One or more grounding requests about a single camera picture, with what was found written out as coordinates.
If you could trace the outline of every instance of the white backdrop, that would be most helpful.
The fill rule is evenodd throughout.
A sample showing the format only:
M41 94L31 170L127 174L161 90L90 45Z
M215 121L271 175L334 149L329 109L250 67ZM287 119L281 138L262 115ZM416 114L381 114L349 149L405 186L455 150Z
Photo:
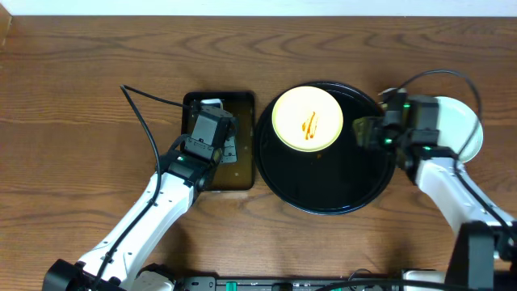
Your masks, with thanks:
M0 0L12 15L517 16L517 0Z

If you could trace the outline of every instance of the wood grain surface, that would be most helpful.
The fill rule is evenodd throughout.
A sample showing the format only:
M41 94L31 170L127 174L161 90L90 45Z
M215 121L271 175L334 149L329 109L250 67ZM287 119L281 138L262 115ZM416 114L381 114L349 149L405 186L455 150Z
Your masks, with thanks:
M464 71L479 86L485 141L468 171L517 216L517 19L14 18L0 53L0 289L40 289L56 259L89 251L147 185L153 153L120 84L174 101L189 91L252 90L259 114L298 83L345 82L375 96L434 68ZM452 77L409 89L475 105ZM180 111L137 106L167 149ZM370 205L331 217L286 205L257 173L248 192L202 194L149 262L179 275L445 270L454 240L400 171Z

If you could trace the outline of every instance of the tabletop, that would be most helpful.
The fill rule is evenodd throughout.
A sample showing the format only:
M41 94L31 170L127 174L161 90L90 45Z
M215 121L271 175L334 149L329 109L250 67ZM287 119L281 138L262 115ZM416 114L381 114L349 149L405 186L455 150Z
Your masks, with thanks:
M517 19L15 17L0 53L0 289L40 289L56 259L89 251L149 182L153 152L120 84L178 102L190 91L253 91L258 118L303 82L344 82L377 98L436 68L478 85L485 139L467 169L516 216ZM458 78L430 76L408 90L475 108ZM180 110L135 100L166 150ZM178 276L444 271L454 241L399 170L372 203L340 216L287 205L257 172L249 191L202 193L148 262Z

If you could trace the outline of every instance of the cable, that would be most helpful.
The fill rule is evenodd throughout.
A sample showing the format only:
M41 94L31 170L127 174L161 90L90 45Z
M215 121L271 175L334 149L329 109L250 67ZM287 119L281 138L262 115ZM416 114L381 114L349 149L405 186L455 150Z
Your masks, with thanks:
M477 289L469 289L467 287L462 287L458 285L446 285L443 283L435 283L435 282L426 282L420 280L392 280L392 279L365 279L365 280L355 280L355 281L344 281L331 285L327 285L325 287L321 287L320 289L316 289L315 291L333 291L339 288L350 288L353 286L411 286L411 287L420 287L420 288L429 288L429 289L438 289L438 290L448 290L448 291L474 291Z
M118 237L118 239L115 240L115 242L113 243L113 246L111 246L110 250L104 256L103 263L100 265L99 271L97 272L97 276L95 276L94 283L91 286L91 289L93 291L97 290L97 285L101 281L101 278L103 277L104 270L106 269L107 264L109 263L109 261L111 260L113 254L115 253L116 248L120 245L120 243L124 240L124 238L129 234L129 232L132 230L132 228L141 220L141 218L144 217L144 215L147 213L147 211L154 205L154 201L158 198L158 194L160 192L160 187L162 185L162 169L160 167L160 162L159 162L159 156L160 155L158 153L158 147L156 146L156 142L154 141L153 134L151 134L151 132L149 130L149 127L145 123L144 117L142 117L142 115L138 111L137 106L131 100L131 97L129 96L129 93L127 92L127 90L133 91L133 92L135 92L137 94L143 95L145 97L149 97L151 99L154 99L154 100L157 100L157 101L160 101L160 102L163 102L163 103L172 104L172 105L175 105L175 106L180 106L182 108L189 108L187 105L183 105L181 103L176 103L176 102L168 101L168 100L165 100L165 99L161 99L161 98L149 95L149 94L147 94L145 92L139 91L137 89L131 88L130 86L122 85L122 86L120 86L120 89L124 93L124 96L126 97L126 99L128 100L129 105L131 106L131 109L135 112L135 115L137 116L138 120L140 121L142 127L144 128L144 131L145 131L145 134L147 135L147 138L151 142L151 147L153 148L154 157L156 158L156 172L157 172L156 189L154 190L153 197L149 200L147 205L142 209L142 211L137 215L137 217L135 217L135 219L133 221L131 221L129 226Z
M506 234L512 238L514 242L517 242L517 235L513 233L513 230L508 226L508 224L502 219L493 209L490 205L488 205L482 198L479 197L479 195L474 191L469 184L463 179L461 176L460 170L458 169L458 162L461 154L464 152L464 150L467 148L473 137L476 135L476 131L481 126L482 122L482 113L483 113L483 106L481 103L481 96L479 95L479 91L477 90L476 86L474 85L474 82L465 74L462 74L461 72L455 71L455 70L444 70L444 69L438 69L438 70L428 70L425 72L422 72L420 74L416 74L412 78L409 78L407 81L403 82L396 90L392 91L392 94L387 97L387 99L384 101L387 103L390 101L395 93L401 89L412 83L414 80L421 78L423 76L427 76L430 74L451 74L454 76L457 76L459 78L463 78L467 84L469 85L470 90L472 91L474 98L476 99L477 103L477 121L474 125L474 128L472 132L470 133L469 137L467 138L467 141L461 146L460 151L458 152L457 156L454 158L454 172L456 173L456 176L458 177L458 180L463 184L463 186L467 189L467 191L472 194L472 196L479 202L479 204L485 209L487 213L492 215L492 217L495 218L501 224L502 229L506 232Z
M348 281L352 281L352 279L354 279L354 276L355 274L357 274L358 272L369 272L370 274L372 274L372 272L366 268L359 268L357 270L355 270L349 277L348 277ZM355 291L355 288L352 288L352 287L348 287L348 289L350 291Z

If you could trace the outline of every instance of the sauce stain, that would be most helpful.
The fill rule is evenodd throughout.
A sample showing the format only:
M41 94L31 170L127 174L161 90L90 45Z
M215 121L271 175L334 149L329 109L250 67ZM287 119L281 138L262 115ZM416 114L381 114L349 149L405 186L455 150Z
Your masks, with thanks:
M309 138L314 138L314 134L316 134L317 121L319 120L319 117L314 121L315 116L316 112L313 112L312 116L307 118L307 120L301 125L301 130L305 133L306 141L308 141Z

